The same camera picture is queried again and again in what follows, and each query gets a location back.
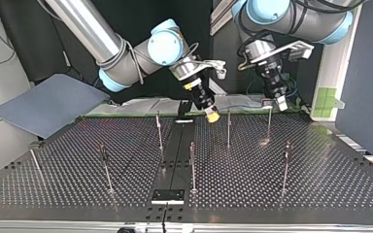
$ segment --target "robotic arm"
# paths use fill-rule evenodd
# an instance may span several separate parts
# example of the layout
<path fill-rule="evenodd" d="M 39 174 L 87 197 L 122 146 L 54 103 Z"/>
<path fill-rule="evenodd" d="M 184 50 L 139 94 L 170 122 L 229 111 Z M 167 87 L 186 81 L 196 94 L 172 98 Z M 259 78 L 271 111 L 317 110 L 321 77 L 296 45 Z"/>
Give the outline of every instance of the robotic arm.
<path fill-rule="evenodd" d="M 282 79 L 280 52 L 288 59 L 308 59 L 311 45 L 297 41 L 278 48 L 271 31 L 313 43 L 330 45 L 344 38 L 354 16 L 350 10 L 364 0 L 240 0 L 232 8 L 243 45 L 238 54 L 245 62 L 238 69 L 254 69 L 264 79 L 265 95 L 276 98 L 281 111 L 288 108 L 287 83 Z"/>
<path fill-rule="evenodd" d="M 220 79 L 226 70 L 222 61 L 201 61 L 194 55 L 180 28 L 168 19 L 152 30 L 152 36 L 135 48 L 116 34 L 90 0 L 46 0 L 70 30 L 84 44 L 100 67 L 99 77 L 113 92 L 121 91 L 169 66 L 194 104 L 205 110 L 209 122 L 220 118 L 215 98 L 203 80 L 202 71 L 215 68 Z"/>

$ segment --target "metal rod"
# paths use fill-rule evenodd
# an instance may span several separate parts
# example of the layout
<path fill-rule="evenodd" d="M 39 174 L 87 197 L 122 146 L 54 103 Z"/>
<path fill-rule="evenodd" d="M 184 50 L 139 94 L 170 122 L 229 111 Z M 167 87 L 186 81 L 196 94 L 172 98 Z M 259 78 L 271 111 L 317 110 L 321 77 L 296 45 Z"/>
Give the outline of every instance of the metal rod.
<path fill-rule="evenodd" d="M 289 167 L 290 160 L 292 158 L 292 143 L 291 143 L 291 141 L 287 141 L 284 156 L 286 158 L 286 170 L 284 172 L 283 193 L 282 193 L 283 196 L 284 196 L 284 194 L 287 193 L 288 167 Z"/>
<path fill-rule="evenodd" d="M 113 193 L 114 188 L 112 187 L 111 175 L 110 175 L 109 169 L 108 169 L 109 157 L 108 157 L 106 146 L 105 146 L 104 143 L 99 145 L 99 156 L 100 156 L 101 164 L 105 169 L 105 174 L 107 176 L 108 186 L 109 186 L 110 192 Z"/>
<path fill-rule="evenodd" d="M 29 150 L 32 154 L 33 161 L 35 162 L 36 167 L 38 168 L 39 171 L 41 171 L 41 166 L 38 163 L 38 159 L 36 158 L 35 151 L 33 149 Z"/>
<path fill-rule="evenodd" d="M 109 184 L 109 187 L 110 187 L 110 192 L 114 192 L 114 188 L 112 187 L 112 182 L 111 182 L 111 176 L 110 176 L 109 170 L 108 170 L 108 165 L 105 165 L 105 173 L 107 174 L 107 179 L 108 179 L 108 184 Z"/>
<path fill-rule="evenodd" d="M 272 120 L 272 107 L 269 109 L 269 115 L 268 115 L 268 132 L 266 134 L 267 139 L 269 139 L 269 136 L 271 134 L 271 120 Z"/>
<path fill-rule="evenodd" d="M 159 135 L 159 148 L 160 150 L 163 150 L 163 145 L 162 145 L 162 133 L 161 133 L 161 124 L 159 120 L 159 112 L 156 115 L 156 127 L 158 128 L 158 135 Z"/>
<path fill-rule="evenodd" d="M 287 177 L 288 177 L 288 161 L 286 161 L 286 171 L 284 172 L 284 182 L 283 182 L 283 196 L 287 193 Z"/>
<path fill-rule="evenodd" d="M 192 193 L 196 193 L 198 190 L 196 189 L 195 183 L 195 143 L 190 143 L 189 154 L 189 162 L 192 170 Z"/>
<path fill-rule="evenodd" d="M 231 147 L 231 112 L 230 110 L 228 110 L 228 145 L 227 147 L 230 148 Z"/>

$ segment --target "black cable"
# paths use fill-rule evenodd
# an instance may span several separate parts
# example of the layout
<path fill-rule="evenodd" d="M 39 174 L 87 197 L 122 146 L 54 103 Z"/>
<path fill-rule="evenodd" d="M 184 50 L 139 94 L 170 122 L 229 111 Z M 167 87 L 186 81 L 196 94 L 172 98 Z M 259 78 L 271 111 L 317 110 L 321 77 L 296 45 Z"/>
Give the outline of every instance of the black cable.
<path fill-rule="evenodd" d="M 308 10 L 312 10 L 312 11 L 319 12 L 319 13 L 326 13 L 326 14 L 340 14 L 340 13 L 345 13 L 347 11 L 355 9 L 356 7 L 358 7 L 359 5 L 361 5 L 362 3 L 365 2 L 365 0 L 360 0 L 358 3 L 352 5 L 351 7 L 334 11 L 334 10 L 326 10 L 326 9 L 321 9 L 321 8 L 313 7 L 311 5 L 308 5 L 308 4 L 305 4 L 305 3 L 301 2 L 300 0 L 293 0 L 293 1 L 295 3 L 297 3 L 298 5 L 301 5 L 304 8 L 307 8 Z"/>
<path fill-rule="evenodd" d="M 308 6 L 308 0 L 304 0 L 304 3 Z M 296 26 L 293 29 L 291 34 L 295 34 L 299 30 L 302 23 L 304 22 L 305 16 L 307 16 L 307 11 L 308 11 L 308 9 L 304 7 L 304 9 L 302 10 L 301 18 L 299 19 L 298 23 L 296 24 Z"/>
<path fill-rule="evenodd" d="M 289 35 L 293 34 L 293 28 L 295 27 L 295 23 L 296 23 L 296 12 L 297 12 L 295 2 L 291 1 L 291 4 L 292 4 L 293 13 L 292 13 L 292 23 L 290 25 L 289 32 L 287 33 Z"/>
<path fill-rule="evenodd" d="M 0 65 L 1 64 L 4 64 L 4 63 L 6 63 L 6 62 L 8 62 L 8 61 L 10 61 L 10 60 L 12 60 L 12 58 L 15 56 L 15 51 L 13 50 L 12 51 L 12 54 L 11 54 L 11 56 L 9 57 L 9 58 L 7 58 L 6 60 L 3 60 L 3 61 L 0 61 Z"/>
<path fill-rule="evenodd" d="M 326 5 L 327 7 L 333 8 L 333 9 L 338 9 L 338 10 L 344 10 L 347 7 L 343 7 L 337 4 L 333 4 L 331 2 L 327 2 L 326 0 L 317 0 L 319 3 Z"/>
<path fill-rule="evenodd" d="M 251 29 L 247 28 L 245 25 L 244 25 L 244 22 L 242 21 L 242 13 L 244 12 L 244 9 L 247 7 L 247 4 L 248 4 L 248 1 L 244 3 L 244 5 L 242 6 L 241 10 L 239 11 L 239 15 L 238 15 L 238 24 L 239 24 L 239 27 L 249 36 L 253 36 L 254 34 L 256 34 L 257 32 L 255 31 L 252 31 Z"/>

